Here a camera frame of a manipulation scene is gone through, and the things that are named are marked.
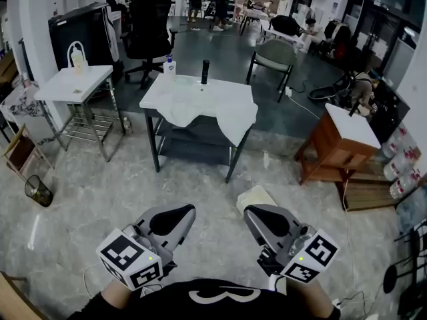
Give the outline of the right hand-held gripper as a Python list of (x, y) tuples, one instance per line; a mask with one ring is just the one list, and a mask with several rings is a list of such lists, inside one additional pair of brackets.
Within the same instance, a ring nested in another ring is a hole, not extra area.
[(258, 263), (267, 275), (310, 284), (336, 257), (339, 247), (319, 229), (300, 222), (285, 208), (258, 204), (244, 209), (244, 220), (258, 245)]

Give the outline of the white plastic basket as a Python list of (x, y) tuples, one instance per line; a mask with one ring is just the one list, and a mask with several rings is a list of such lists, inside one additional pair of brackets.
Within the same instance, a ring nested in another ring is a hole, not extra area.
[(241, 216), (244, 216), (244, 209), (249, 205), (266, 204), (276, 206), (276, 202), (270, 197), (268, 192), (260, 185), (252, 187), (250, 190), (238, 196), (236, 207)]

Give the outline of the person's right forearm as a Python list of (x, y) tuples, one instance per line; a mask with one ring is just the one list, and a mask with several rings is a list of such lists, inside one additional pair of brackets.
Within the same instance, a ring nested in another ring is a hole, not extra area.
[(324, 291), (318, 280), (304, 284), (292, 279), (286, 279), (287, 293), (296, 293), (302, 298), (309, 312), (317, 318), (327, 319), (334, 311), (332, 300)]

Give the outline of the person's left forearm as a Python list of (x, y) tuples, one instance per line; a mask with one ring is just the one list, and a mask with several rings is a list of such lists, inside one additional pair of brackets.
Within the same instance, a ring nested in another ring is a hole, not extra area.
[(126, 308), (131, 298), (132, 291), (118, 280), (112, 280), (101, 292), (101, 296), (117, 309)]

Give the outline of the wooden cabinet with white top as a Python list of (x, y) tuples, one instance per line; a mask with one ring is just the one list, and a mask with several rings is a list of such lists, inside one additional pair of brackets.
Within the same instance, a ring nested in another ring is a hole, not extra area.
[(294, 159), (306, 181), (344, 182), (381, 148), (365, 117), (330, 103)]

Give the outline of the wooden plank platform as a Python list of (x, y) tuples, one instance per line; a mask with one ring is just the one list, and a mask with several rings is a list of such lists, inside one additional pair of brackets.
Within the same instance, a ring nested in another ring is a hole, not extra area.
[(336, 182), (343, 209), (351, 212), (397, 206), (398, 200), (390, 194), (391, 182), (383, 170), (383, 163), (369, 161), (346, 183)]

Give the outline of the white washbasin on black stand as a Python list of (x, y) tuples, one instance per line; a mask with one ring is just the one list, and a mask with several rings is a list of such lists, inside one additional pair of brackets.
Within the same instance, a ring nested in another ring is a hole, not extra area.
[[(167, 91), (183, 88), (197, 93), (201, 113), (187, 127), (178, 127), (157, 111), (155, 102)], [(253, 125), (240, 144), (233, 145), (218, 125), (215, 108), (221, 104), (245, 102), (254, 102), (249, 85), (217, 79), (210, 79), (206, 85), (202, 85), (201, 79), (189, 75), (176, 75), (175, 82), (170, 83), (164, 74), (158, 75), (139, 103), (145, 115), (155, 170), (160, 170), (160, 157), (225, 165), (228, 167), (225, 180), (229, 181)]]

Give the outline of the white pump bottle blue cap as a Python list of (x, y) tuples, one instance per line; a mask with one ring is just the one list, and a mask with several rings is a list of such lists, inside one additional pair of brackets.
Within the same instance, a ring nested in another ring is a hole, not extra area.
[(166, 56), (166, 61), (163, 63), (163, 74), (170, 83), (175, 82), (176, 61), (173, 59), (172, 54)]

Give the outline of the wooden folding rack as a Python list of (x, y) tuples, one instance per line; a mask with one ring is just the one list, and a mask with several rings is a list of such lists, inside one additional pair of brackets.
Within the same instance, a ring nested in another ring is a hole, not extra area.
[(27, 178), (23, 175), (30, 158), (36, 157), (44, 160), (50, 169), (54, 170), (54, 165), (48, 160), (41, 147), (33, 140), (26, 124), (20, 126), (18, 132), (10, 140), (8, 146), (0, 154), (0, 159), (6, 162), (10, 168), (24, 183)]

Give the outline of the large black round container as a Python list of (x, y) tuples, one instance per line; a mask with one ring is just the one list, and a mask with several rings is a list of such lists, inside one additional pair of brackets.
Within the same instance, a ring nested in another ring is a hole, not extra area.
[(386, 142), (410, 108), (384, 81), (373, 89), (370, 106), (373, 109), (368, 121), (380, 144)]

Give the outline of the grey padded chair black legs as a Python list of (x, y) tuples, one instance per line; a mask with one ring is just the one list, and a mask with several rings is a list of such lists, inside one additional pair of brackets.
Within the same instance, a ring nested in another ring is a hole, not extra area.
[(263, 43), (259, 43), (256, 45), (252, 54), (248, 74), (246, 76), (246, 84), (250, 84), (254, 65), (259, 65), (281, 73), (283, 77), (278, 85), (279, 97), (277, 103), (279, 103), (282, 100), (296, 61), (297, 56), (293, 46), (285, 41), (269, 39)]

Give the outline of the light wooden furniture piece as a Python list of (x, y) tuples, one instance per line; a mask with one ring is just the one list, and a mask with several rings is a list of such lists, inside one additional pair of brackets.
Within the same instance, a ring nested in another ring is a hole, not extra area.
[(0, 271), (0, 318), (2, 320), (48, 320), (19, 287), (25, 277), (13, 277)]

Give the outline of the marble-pattern slab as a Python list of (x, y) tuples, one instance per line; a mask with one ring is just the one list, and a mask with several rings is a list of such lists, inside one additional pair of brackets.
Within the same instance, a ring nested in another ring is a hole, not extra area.
[(49, 126), (42, 111), (39, 101), (34, 99), (34, 95), (39, 90), (39, 84), (31, 81), (25, 87), (19, 83), (14, 90), (0, 103), (2, 112), (8, 124), (16, 124), (18, 128), (25, 124), (32, 140), (38, 145), (44, 145), (60, 139), (60, 146), (66, 148), (67, 143), (59, 135), (55, 135)]

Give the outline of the clear yellowish bottle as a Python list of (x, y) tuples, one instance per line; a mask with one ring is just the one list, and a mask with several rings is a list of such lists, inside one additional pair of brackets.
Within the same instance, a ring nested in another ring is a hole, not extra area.
[(83, 56), (83, 53), (78, 51), (74, 54), (71, 54), (71, 61), (73, 63), (74, 71), (77, 75), (82, 75), (87, 71), (87, 61)]

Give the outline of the black office chair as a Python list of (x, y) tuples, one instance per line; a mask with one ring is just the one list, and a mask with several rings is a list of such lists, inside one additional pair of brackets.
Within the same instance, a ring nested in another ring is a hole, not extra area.
[(175, 29), (167, 29), (171, 0), (133, 0), (129, 4), (131, 31), (123, 33), (125, 53), (129, 59), (140, 60), (141, 66), (125, 72), (128, 82), (130, 75), (143, 72), (140, 86), (144, 87), (149, 73), (163, 73), (163, 63), (172, 55)]

